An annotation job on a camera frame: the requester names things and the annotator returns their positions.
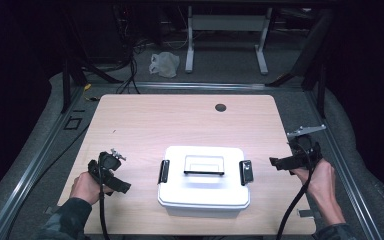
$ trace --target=wrist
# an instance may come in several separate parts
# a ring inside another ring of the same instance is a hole
[[[345,223],[342,209],[334,196],[315,197],[314,199],[326,225]]]

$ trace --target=wooden table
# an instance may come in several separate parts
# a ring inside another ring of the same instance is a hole
[[[219,112],[217,104],[226,110]],[[237,218],[169,216],[157,200],[161,160],[169,146],[235,147],[253,163],[251,203]],[[277,171],[269,157],[291,155],[273,97],[268,95],[106,95],[95,112],[59,200],[69,197],[74,178],[91,159],[115,148],[127,161],[115,176],[132,184],[127,194],[105,198],[109,234],[276,234],[301,182]],[[305,197],[296,209],[309,209]],[[292,212],[284,234],[315,232],[313,219]],[[85,233],[102,233],[99,204]]]

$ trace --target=person's hand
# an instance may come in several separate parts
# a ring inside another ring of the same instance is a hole
[[[113,190],[104,186],[104,192],[109,193]],[[90,205],[95,204],[99,200],[99,184],[93,179],[88,172],[83,172],[74,179],[74,184],[71,187],[70,198],[81,198]]]
[[[298,168],[291,171],[297,175],[302,184],[307,181],[308,170]],[[321,159],[317,164],[308,186],[308,192],[312,197],[324,201],[335,198],[335,169],[325,159]]]
[[[307,181],[308,170],[294,169],[291,171],[303,184]],[[335,196],[335,169],[325,159],[321,159],[317,164],[307,191],[316,201],[326,224],[345,223]]]

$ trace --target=black latch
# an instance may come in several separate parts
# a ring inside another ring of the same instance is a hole
[[[241,174],[241,185],[254,181],[254,174],[252,173],[251,160],[243,160],[239,162],[239,171]]]
[[[168,180],[168,169],[170,167],[170,160],[163,160],[160,167],[160,176],[158,177],[158,184],[166,183]]]

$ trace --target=sleeve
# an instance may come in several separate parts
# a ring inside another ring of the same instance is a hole
[[[40,229],[36,239],[84,238],[84,226],[92,206],[80,198],[70,198]]]
[[[346,223],[327,226],[313,234],[316,240],[357,240],[351,226]]]

